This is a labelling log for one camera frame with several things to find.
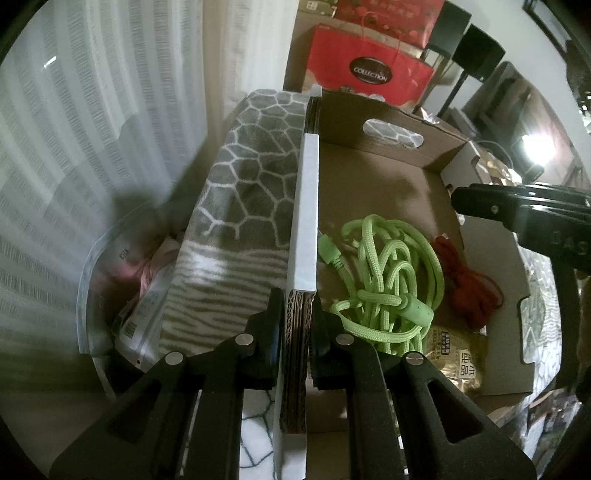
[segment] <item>black speaker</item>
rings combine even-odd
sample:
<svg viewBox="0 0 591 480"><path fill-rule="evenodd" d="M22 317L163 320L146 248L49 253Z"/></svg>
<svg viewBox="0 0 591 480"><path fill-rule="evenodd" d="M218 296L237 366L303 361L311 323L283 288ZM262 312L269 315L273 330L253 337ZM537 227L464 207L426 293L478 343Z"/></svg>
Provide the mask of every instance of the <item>black speaker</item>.
<svg viewBox="0 0 591 480"><path fill-rule="evenodd" d="M429 37L429 50L452 58L460 44L472 14L446 0Z"/></svg>
<svg viewBox="0 0 591 480"><path fill-rule="evenodd" d="M457 46L453 61L470 76L484 82L495 71L504 55L505 50L496 40L480 28L470 25Z"/></svg>

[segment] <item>gray and white blanket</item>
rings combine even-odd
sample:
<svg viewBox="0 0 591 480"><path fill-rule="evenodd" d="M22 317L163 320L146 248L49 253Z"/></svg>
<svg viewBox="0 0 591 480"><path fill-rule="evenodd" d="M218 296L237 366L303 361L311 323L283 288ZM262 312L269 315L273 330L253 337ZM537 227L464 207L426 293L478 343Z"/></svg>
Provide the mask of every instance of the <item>gray and white blanket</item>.
<svg viewBox="0 0 591 480"><path fill-rule="evenodd" d="M161 353L207 352L284 287L307 96L246 99L191 216L165 306ZM274 395L245 393L240 479L272 479Z"/></svg>

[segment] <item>white curtain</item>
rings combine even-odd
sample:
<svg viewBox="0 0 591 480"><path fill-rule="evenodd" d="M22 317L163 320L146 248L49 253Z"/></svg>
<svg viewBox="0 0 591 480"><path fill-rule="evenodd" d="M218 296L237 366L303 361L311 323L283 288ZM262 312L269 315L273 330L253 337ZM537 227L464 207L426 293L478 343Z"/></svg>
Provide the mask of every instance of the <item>white curtain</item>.
<svg viewBox="0 0 591 480"><path fill-rule="evenodd" d="M241 100L282 88L297 3L49 0L0 65L0 414L44 471L105 406L79 355L89 252L197 199Z"/></svg>

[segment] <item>box handle hole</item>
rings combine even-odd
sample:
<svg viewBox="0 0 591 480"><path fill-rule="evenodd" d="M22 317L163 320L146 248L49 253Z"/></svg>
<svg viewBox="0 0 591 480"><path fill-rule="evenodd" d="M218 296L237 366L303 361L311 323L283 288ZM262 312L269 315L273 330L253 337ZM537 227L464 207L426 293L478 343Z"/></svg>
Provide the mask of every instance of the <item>box handle hole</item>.
<svg viewBox="0 0 591 480"><path fill-rule="evenodd" d="M363 132L384 143L407 148L418 148L424 142L422 135L376 118L370 118L363 124Z"/></svg>

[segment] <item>speaker stand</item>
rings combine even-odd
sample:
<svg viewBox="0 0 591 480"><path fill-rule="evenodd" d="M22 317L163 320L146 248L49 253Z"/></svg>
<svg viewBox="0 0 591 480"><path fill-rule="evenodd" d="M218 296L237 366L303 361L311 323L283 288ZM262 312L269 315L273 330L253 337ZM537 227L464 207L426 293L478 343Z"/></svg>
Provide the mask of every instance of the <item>speaker stand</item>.
<svg viewBox="0 0 591 480"><path fill-rule="evenodd" d="M466 70L462 70L462 74L460 75L460 78L458 79L457 83L453 86L452 91L449 94L449 97L447 97L447 100L445 101L445 103L441 107L441 110L439 110L439 113L437 114L437 116L439 118L443 117L443 114L447 111L449 106L452 104L453 99L456 97L458 91L460 90L460 88L462 88L462 85L464 84L464 82L466 81L466 79L468 77L469 77L469 73Z"/></svg>

